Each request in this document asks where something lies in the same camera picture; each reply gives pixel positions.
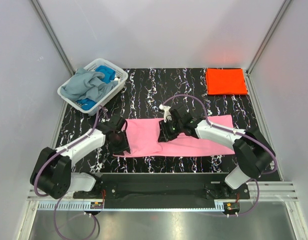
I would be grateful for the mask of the pink t-shirt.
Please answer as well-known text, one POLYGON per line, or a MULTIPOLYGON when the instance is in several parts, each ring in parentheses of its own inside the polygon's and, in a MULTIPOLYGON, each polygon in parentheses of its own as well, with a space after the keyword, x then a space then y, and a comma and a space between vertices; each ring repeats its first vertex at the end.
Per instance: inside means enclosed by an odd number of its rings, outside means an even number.
POLYGON ((116 157, 204 157, 214 155, 233 155, 233 144, 240 136, 233 134, 230 115, 212 117, 216 122, 209 126, 199 118, 196 128, 198 138, 178 135, 174 140, 158 142, 160 118, 128 119, 127 138, 130 152, 116 153, 116 157))

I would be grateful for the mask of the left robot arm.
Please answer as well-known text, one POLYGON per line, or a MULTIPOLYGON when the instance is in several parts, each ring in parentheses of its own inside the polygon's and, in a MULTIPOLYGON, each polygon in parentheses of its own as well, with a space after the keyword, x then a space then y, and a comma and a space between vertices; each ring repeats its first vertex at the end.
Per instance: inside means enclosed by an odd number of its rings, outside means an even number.
POLYGON ((127 138, 127 120, 113 115, 108 121, 98 123, 76 140, 52 149, 44 148, 37 159, 30 183, 38 191, 38 196, 50 196, 59 199, 69 192, 85 192, 96 198, 101 194, 102 186, 97 183, 99 177, 91 173, 76 173, 72 167, 90 152, 108 145, 114 154, 130 152, 127 138))

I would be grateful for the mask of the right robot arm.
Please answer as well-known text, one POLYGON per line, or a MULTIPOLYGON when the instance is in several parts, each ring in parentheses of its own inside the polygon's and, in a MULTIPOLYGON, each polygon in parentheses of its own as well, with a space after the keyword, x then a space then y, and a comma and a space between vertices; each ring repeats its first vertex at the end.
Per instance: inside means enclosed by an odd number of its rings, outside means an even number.
POLYGON ((251 179, 265 174, 276 155, 258 128, 249 130, 227 127, 195 117, 183 105, 159 105, 164 119, 159 121, 159 142, 171 142, 184 134, 191 139, 209 140, 234 151, 238 165, 225 177, 221 194, 232 198, 239 187, 251 179))

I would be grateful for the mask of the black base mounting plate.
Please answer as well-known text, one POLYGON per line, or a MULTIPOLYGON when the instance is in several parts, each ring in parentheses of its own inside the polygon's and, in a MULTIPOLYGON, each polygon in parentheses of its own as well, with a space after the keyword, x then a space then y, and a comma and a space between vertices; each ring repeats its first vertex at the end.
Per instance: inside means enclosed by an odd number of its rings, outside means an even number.
POLYGON ((138 203, 164 207, 200 207, 211 201, 249 200, 246 184, 232 190, 225 173, 102 173, 94 192, 77 191, 75 199, 138 203))

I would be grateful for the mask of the folded orange t-shirt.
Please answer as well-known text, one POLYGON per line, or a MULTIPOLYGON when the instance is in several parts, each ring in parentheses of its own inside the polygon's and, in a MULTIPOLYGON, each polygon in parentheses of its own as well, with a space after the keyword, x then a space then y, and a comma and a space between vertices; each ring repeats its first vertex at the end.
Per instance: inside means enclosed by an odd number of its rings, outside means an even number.
POLYGON ((206 70, 208 95, 247 95, 244 72, 241 68, 206 70))

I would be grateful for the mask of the grey t-shirt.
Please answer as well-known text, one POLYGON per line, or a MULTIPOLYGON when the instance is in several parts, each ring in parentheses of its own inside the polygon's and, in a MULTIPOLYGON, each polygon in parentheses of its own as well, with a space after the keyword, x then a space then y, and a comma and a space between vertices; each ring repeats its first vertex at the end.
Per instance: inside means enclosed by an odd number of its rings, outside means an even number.
POLYGON ((72 102, 82 100, 92 90, 98 91, 98 86, 102 84, 102 78, 104 78, 104 74, 101 72, 79 68, 69 82, 60 87, 60 94, 72 102))

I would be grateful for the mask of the blue t-shirt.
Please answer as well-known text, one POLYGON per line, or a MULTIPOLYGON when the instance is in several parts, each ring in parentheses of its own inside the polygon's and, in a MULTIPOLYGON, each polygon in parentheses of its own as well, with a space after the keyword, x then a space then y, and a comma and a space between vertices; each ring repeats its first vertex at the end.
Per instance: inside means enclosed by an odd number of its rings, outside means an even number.
POLYGON ((98 86, 98 91, 92 90, 83 99, 76 101, 84 111, 90 110, 118 85, 118 80, 115 79, 116 72, 113 69, 101 65, 95 69, 95 72, 104 74, 104 78, 101 79, 102 84, 98 86))

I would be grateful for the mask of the right aluminium frame post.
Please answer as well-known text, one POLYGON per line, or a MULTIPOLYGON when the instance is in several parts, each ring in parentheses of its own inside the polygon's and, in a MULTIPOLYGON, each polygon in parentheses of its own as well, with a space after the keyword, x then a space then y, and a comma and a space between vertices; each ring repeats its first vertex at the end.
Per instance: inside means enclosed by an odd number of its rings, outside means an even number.
POLYGON ((293 0, 284 0, 282 5, 280 6, 276 16, 274 17, 273 22, 271 23, 268 31, 265 34, 264 39, 262 40, 256 54, 254 55, 251 63, 249 64, 248 68, 246 69, 246 74, 248 76, 251 75, 252 71, 256 67, 258 61, 260 60, 263 52, 265 51, 267 45, 269 44, 271 38, 273 37, 275 31, 277 30, 279 24, 281 23, 282 19, 284 18, 286 12, 288 11, 289 7, 293 3, 293 0))

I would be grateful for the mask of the aluminium frame post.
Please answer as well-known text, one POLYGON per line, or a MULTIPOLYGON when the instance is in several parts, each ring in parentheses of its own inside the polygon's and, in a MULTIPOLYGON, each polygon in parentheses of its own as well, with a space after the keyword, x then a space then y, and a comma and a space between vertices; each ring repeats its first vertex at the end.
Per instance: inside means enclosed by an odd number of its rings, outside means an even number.
POLYGON ((70 63, 69 58, 67 57, 58 37, 56 36, 56 33, 47 17, 47 14, 45 13, 40 1, 38 0, 29 0, 31 3, 35 13, 37 14, 39 20, 41 21, 47 35, 49 36, 50 40, 52 41, 52 44, 54 45, 60 59, 62 60, 63 64, 65 65, 67 71, 70 75, 74 75, 74 68, 72 64, 70 63))
POLYGON ((260 60, 263 52, 265 51, 267 45, 269 44, 271 38, 273 37, 275 31, 277 30, 279 24, 281 23, 282 19, 284 18, 286 12, 288 11, 289 7, 293 3, 293 0, 284 0, 282 5, 280 6, 276 16, 274 17, 273 22, 271 23, 268 31, 265 34, 264 39, 262 40, 256 54, 254 55, 251 63, 249 64, 248 68, 246 69, 246 74, 248 76, 251 75, 252 71, 256 67, 258 61, 260 60))

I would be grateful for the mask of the left aluminium frame post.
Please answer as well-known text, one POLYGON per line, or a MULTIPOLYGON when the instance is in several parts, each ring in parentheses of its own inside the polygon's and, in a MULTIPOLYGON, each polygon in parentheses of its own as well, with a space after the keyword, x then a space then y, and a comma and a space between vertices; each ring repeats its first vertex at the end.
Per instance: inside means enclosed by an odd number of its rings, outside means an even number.
POLYGON ((29 0, 31 3, 35 13, 37 14, 39 20, 41 21, 47 35, 49 36, 50 40, 52 41, 52 44, 54 45, 60 59, 62 60, 63 64, 65 65, 67 71, 70 75, 74 75, 74 68, 72 64, 70 63, 69 58, 67 57, 58 37, 56 36, 56 33, 47 17, 47 14, 45 13, 40 1, 38 0, 29 0))

